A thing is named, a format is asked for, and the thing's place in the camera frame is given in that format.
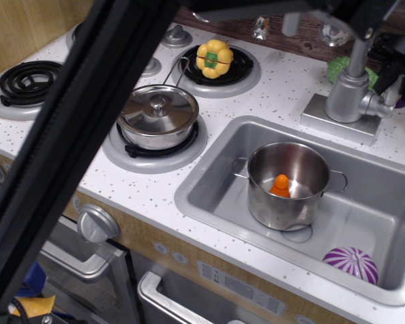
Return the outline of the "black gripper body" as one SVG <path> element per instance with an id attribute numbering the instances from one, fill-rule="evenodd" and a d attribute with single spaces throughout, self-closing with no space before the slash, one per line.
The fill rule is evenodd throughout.
<path id="1" fill-rule="evenodd" d="M 375 39 L 369 55 L 405 74 L 405 34 L 381 33 Z"/>

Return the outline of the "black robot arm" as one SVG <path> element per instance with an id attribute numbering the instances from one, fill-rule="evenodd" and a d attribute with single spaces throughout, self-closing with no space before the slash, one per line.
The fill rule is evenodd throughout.
<path id="1" fill-rule="evenodd" d="M 208 20 L 309 12 L 371 38 L 395 1 L 95 1 L 0 188 L 0 319 L 181 7 Z"/>

